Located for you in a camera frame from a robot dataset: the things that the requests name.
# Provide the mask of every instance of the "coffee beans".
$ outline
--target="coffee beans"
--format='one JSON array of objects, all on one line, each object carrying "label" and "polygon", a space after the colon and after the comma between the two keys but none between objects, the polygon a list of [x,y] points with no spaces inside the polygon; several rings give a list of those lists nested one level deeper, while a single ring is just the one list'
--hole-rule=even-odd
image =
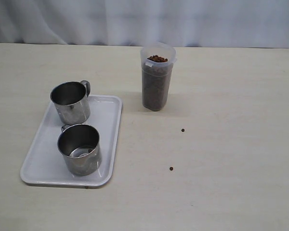
[{"label": "coffee beans", "polygon": [[[156,63],[165,63],[168,59],[153,55],[148,58]],[[159,64],[149,66],[142,64],[142,86],[143,86],[143,105],[152,110],[162,109],[168,97],[171,72],[173,64],[160,66]]]}]

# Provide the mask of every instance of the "white tray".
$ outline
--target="white tray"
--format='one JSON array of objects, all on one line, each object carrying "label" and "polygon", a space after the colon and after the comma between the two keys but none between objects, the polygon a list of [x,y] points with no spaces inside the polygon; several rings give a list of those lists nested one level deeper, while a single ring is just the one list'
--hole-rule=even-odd
[{"label": "white tray", "polygon": [[101,186],[109,181],[115,161],[122,100],[117,96],[90,95],[91,115],[84,124],[100,133],[102,164],[94,173],[79,177],[70,173],[57,147],[61,134],[59,115],[50,102],[20,171],[28,184]]}]

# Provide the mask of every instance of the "tray rim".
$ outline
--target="tray rim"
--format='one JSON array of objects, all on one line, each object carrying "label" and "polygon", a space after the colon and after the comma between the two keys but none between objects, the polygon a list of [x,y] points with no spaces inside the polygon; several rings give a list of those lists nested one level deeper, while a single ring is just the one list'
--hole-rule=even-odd
[{"label": "tray rim", "polygon": [[52,102],[50,101],[46,110],[45,110],[45,113],[44,113],[44,116],[42,118],[42,121],[40,122],[39,124],[39,128],[38,130],[36,131],[35,135],[34,135],[34,138],[33,138],[33,141],[31,143],[31,146],[26,154],[26,157],[25,157],[25,160],[23,162],[23,165],[20,169],[20,178],[22,181],[24,181],[25,183],[27,184],[36,184],[36,185],[58,185],[58,186],[88,186],[88,187],[100,187],[104,184],[106,184],[110,178],[112,177],[112,173],[113,173],[113,168],[114,168],[114,161],[115,161],[115,156],[116,156],[116,150],[117,150],[117,142],[118,142],[118,136],[119,136],[119,126],[120,126],[120,123],[121,123],[121,113],[122,113],[122,99],[119,98],[118,96],[115,96],[115,95],[93,95],[93,94],[90,94],[89,97],[108,97],[108,98],[115,98],[119,101],[119,109],[118,109],[118,116],[117,116],[117,124],[116,124],[116,133],[115,133],[115,137],[114,137],[114,142],[113,142],[113,151],[112,151],[112,154],[111,154],[111,160],[110,160],[110,166],[109,166],[109,173],[107,175],[107,177],[101,181],[100,183],[96,184],[90,184],[90,183],[87,183],[87,182],[83,182],[83,181],[79,181],[79,183],[75,183],[75,182],[71,182],[71,183],[66,183],[66,182],[48,182],[48,181],[36,181],[36,180],[32,180],[32,179],[29,179],[27,178],[25,172],[24,172],[24,167],[26,166],[26,163],[30,157],[29,153],[32,152],[32,149],[34,147],[34,143],[36,141],[36,139],[38,138],[37,134],[40,132],[40,130],[42,129],[42,125],[46,119],[46,116],[47,116],[47,113],[49,112],[49,109],[52,105]]}]

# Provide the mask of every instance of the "mug handle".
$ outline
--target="mug handle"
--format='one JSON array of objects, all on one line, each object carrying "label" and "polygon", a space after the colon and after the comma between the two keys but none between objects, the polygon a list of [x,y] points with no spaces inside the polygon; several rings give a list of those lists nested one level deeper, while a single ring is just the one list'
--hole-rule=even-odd
[{"label": "mug handle", "polygon": [[65,124],[61,127],[61,131],[64,132],[67,128],[69,128],[70,125],[69,124]]},{"label": "mug handle", "polygon": [[87,92],[87,97],[88,97],[89,94],[90,94],[90,91],[91,91],[90,83],[88,81],[86,81],[86,80],[83,80],[80,83],[82,83],[85,86],[86,92]]}]

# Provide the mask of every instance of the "tray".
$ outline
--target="tray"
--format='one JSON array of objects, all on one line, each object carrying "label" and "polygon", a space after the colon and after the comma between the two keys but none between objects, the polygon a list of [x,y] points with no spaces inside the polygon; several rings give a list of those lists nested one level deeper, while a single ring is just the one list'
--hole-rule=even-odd
[{"label": "tray", "polygon": [[68,171],[57,148],[64,124],[50,102],[20,171],[24,182],[92,187],[109,181],[115,161],[122,100],[110,95],[90,95],[88,99],[91,115],[84,124],[94,126],[100,133],[102,163],[98,170],[83,177]]}]

